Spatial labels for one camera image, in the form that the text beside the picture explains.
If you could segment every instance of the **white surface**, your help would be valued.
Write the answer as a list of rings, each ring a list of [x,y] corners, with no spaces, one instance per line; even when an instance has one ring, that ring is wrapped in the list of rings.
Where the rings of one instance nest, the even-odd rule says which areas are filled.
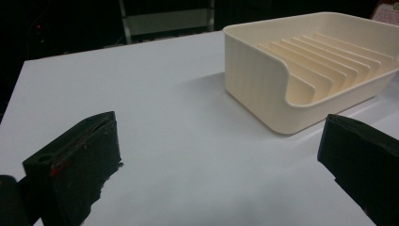
[[[277,135],[224,89],[220,32],[25,62],[0,172],[116,112],[124,167],[84,225],[374,225],[317,162],[324,123]],[[343,115],[399,138],[399,80]]]
[[[235,24],[223,31],[226,90],[282,134],[296,133],[322,121],[328,113],[343,111],[374,97],[399,72],[399,45],[395,44],[399,40],[399,26],[391,24],[319,12]],[[323,51],[333,48],[346,55],[337,51],[321,55],[288,41],[300,37],[329,46]],[[356,56],[348,60],[348,54]],[[293,70],[292,63],[280,56],[302,67],[302,72]],[[374,63],[365,65],[364,60],[358,60],[359,56]],[[377,73],[369,74],[378,62]],[[315,74],[310,76],[305,69]],[[320,86],[314,76],[330,79],[331,91]]]

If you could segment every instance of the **dish rack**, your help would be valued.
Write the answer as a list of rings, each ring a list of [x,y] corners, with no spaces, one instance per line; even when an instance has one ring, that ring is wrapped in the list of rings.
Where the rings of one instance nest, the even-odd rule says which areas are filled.
[[[374,97],[399,71],[399,26],[320,12],[223,29],[226,90],[296,133]]]

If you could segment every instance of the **cream plastic dish rack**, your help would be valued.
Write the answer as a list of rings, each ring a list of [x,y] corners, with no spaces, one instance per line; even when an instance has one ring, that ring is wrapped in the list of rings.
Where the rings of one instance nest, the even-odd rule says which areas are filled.
[[[226,90],[282,134],[374,97],[399,71],[391,24],[320,12],[223,31]]]

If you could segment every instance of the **dish rack cutout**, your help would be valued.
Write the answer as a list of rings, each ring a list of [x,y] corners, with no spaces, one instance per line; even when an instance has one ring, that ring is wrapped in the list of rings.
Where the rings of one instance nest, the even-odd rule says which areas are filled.
[[[308,105],[384,74],[394,57],[314,33],[259,47],[284,61],[290,71],[287,101]]]
[[[376,96],[399,72],[391,24],[320,12],[223,31],[227,92],[282,134]]]

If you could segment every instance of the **tabletop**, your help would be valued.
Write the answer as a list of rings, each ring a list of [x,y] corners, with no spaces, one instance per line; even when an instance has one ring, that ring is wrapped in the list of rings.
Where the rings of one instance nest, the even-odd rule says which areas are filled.
[[[394,78],[340,114],[399,138],[398,96]],[[225,90],[221,32],[26,61],[0,172],[22,179],[27,157],[106,111],[124,166],[84,225],[374,225],[317,162],[323,121],[279,135]]]

